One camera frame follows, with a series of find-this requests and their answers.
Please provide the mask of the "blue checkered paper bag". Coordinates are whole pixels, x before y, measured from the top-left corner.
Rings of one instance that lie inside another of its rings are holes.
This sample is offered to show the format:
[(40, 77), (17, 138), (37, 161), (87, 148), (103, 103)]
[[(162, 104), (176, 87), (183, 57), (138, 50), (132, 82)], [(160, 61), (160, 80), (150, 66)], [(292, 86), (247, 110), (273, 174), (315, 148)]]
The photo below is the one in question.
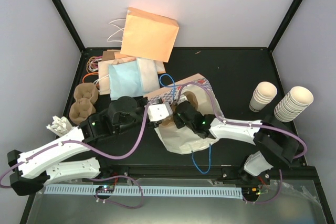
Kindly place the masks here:
[(171, 105), (173, 115), (155, 128), (164, 147), (172, 153), (190, 154), (218, 142), (209, 131), (217, 115), (223, 116), (210, 82), (197, 73), (181, 81), (176, 88), (160, 88), (145, 95)]

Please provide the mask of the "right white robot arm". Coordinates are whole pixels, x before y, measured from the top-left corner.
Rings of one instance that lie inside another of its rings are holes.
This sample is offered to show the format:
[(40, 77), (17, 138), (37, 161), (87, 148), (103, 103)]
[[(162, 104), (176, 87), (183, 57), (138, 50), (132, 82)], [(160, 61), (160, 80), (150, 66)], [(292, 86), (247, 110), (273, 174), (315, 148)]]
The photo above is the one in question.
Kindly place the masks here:
[(272, 116), (256, 121), (228, 120), (214, 114), (203, 115), (190, 102), (184, 101), (177, 105), (173, 120), (178, 129), (187, 127), (203, 139), (228, 138), (256, 146), (258, 151), (249, 155), (238, 171), (239, 179), (245, 184), (252, 183), (269, 169), (290, 167), (299, 157), (299, 146), (307, 149), (303, 140), (286, 131), (286, 127)]

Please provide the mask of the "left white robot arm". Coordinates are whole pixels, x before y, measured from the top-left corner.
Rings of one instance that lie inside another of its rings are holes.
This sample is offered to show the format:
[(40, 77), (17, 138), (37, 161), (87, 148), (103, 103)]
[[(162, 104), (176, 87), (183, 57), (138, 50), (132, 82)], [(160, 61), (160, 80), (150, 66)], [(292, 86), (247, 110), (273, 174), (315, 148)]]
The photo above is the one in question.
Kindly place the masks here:
[[(96, 158), (86, 161), (67, 162), (77, 154), (93, 151), (111, 160), (123, 160), (138, 148), (146, 127), (157, 127), (163, 119), (171, 115), (171, 108), (161, 99), (149, 101), (120, 97), (112, 101), (108, 108), (90, 115), (80, 125), (72, 128), (58, 139), (29, 152), (13, 150), (7, 154), (9, 170), (1, 178), (9, 176), (9, 185), (2, 189), (13, 189), (19, 196), (38, 192), (44, 186), (64, 180), (98, 178), (108, 181), (113, 174), (111, 166), (99, 163)], [(132, 148), (125, 154), (115, 156), (97, 148), (97, 144), (124, 133), (140, 125), (140, 132)]]

